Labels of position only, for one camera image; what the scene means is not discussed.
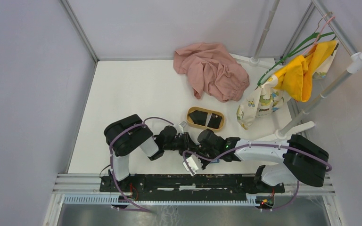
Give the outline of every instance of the yellow tray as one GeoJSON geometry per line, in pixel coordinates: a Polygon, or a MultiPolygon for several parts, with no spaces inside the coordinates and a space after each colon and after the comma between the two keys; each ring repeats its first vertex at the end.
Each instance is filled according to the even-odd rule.
{"type": "Polygon", "coordinates": [[[224,124],[225,124],[225,116],[221,113],[221,112],[217,112],[217,111],[212,111],[212,110],[208,110],[208,109],[205,109],[205,108],[201,108],[201,107],[192,107],[188,110],[188,113],[187,113],[187,123],[189,126],[191,127],[194,127],[194,128],[198,128],[198,129],[211,129],[213,130],[213,132],[218,132],[220,131],[224,124]],[[194,112],[195,110],[198,110],[198,111],[202,111],[202,112],[207,112],[207,114],[211,114],[211,113],[214,113],[214,114],[217,114],[219,116],[222,117],[221,119],[221,122],[220,122],[220,126],[218,129],[214,129],[214,128],[211,128],[211,127],[207,127],[207,126],[201,126],[201,125],[197,125],[197,124],[194,124],[193,123],[193,120],[191,119],[191,117],[189,116],[190,113],[194,112]]]}

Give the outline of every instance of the white wall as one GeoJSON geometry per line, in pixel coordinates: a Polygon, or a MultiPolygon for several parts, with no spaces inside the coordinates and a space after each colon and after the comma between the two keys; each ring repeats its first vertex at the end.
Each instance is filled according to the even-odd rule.
{"type": "MultiPolygon", "coordinates": [[[[69,0],[100,59],[173,57],[195,42],[252,56],[274,0],[69,0]]],[[[279,57],[309,0],[278,6],[262,57],[279,57]]]]}
{"type": "MultiPolygon", "coordinates": [[[[324,2],[358,50],[362,51],[362,1],[324,2]]],[[[314,31],[319,18],[316,11],[303,38],[314,31]]],[[[312,98],[350,62],[349,55],[341,47],[327,78],[314,82],[312,98]]],[[[325,99],[307,120],[316,122],[316,127],[309,132],[311,139],[329,152],[329,161],[334,167],[330,174],[342,210],[342,222],[346,226],[362,225],[362,70],[325,99]]]]}
{"type": "Polygon", "coordinates": [[[58,0],[0,0],[0,226],[42,224],[93,67],[58,0]]]}

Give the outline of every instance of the crumpled pink garment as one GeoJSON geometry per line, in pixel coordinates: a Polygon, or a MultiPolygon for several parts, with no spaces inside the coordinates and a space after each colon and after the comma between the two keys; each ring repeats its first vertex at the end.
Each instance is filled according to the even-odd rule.
{"type": "Polygon", "coordinates": [[[178,74],[186,74],[198,99],[205,92],[221,102],[238,101],[249,86],[249,75],[221,43],[177,49],[173,66],[178,74]]]}

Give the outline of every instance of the yellow garment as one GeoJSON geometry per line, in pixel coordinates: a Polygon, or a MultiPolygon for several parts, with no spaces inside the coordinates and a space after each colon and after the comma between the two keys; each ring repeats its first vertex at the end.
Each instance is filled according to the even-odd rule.
{"type": "Polygon", "coordinates": [[[297,101],[306,102],[312,94],[312,75],[334,51],[337,41],[316,44],[306,57],[298,55],[289,64],[274,73],[278,84],[274,89],[281,89],[297,101]]]}

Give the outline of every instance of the white tabletop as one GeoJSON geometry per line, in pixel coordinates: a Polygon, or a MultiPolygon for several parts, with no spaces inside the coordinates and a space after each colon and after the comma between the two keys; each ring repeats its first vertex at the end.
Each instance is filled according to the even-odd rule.
{"type": "MultiPolygon", "coordinates": [[[[68,173],[100,173],[109,164],[109,149],[103,131],[110,123],[132,114],[142,120],[158,116],[179,123],[184,121],[189,108],[203,107],[222,112],[225,125],[216,133],[223,138],[241,137],[255,140],[274,133],[290,120],[288,105],[272,115],[256,119],[249,130],[237,122],[239,104],[256,88],[256,83],[267,70],[240,62],[250,76],[250,86],[238,101],[222,103],[204,93],[200,100],[193,96],[185,75],[177,74],[172,60],[106,61],[99,62],[85,112],[82,118],[68,173]]],[[[158,134],[166,122],[149,120],[147,125],[158,134]]],[[[197,141],[200,129],[186,127],[197,141]]],[[[262,161],[212,163],[199,173],[255,173],[262,161]]],[[[150,161],[140,148],[130,154],[130,173],[185,174],[182,157],[176,151],[166,151],[160,159],[150,161]]]]}

